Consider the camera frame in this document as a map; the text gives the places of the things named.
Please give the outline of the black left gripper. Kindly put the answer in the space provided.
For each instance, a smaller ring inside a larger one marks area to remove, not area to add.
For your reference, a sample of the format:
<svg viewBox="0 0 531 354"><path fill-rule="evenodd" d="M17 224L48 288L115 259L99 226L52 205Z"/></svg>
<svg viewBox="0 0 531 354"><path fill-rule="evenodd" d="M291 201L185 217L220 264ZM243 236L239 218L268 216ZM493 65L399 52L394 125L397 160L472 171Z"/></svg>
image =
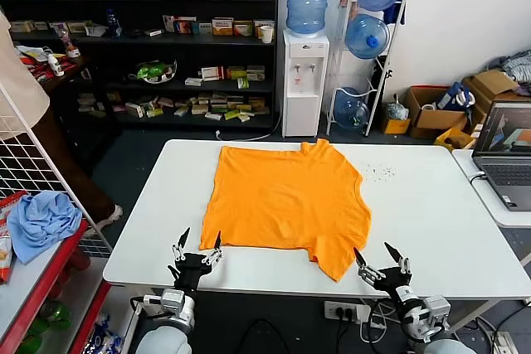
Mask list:
<svg viewBox="0 0 531 354"><path fill-rule="evenodd" d="M174 265L168 269L173 276L173 288L184 292L196 292L202 276L212 272L222 259L221 232L218 232L214 248L206 255L185 253L190 228L187 228L172 245Z"/></svg>

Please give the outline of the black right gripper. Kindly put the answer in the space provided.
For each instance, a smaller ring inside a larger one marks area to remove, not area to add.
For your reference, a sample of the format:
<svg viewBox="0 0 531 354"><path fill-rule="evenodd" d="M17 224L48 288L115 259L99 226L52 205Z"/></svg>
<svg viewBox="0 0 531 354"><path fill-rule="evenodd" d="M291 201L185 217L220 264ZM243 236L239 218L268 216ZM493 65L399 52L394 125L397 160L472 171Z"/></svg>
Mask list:
<svg viewBox="0 0 531 354"><path fill-rule="evenodd" d="M388 242L385 241L384 245L396 265L377 270L365 261L357 248L353 248L358 275L367 284L373 284L375 290L387 293L393 301L416 299L417 296L410 286L412 279L410 259L404 257L398 249Z"/></svg>

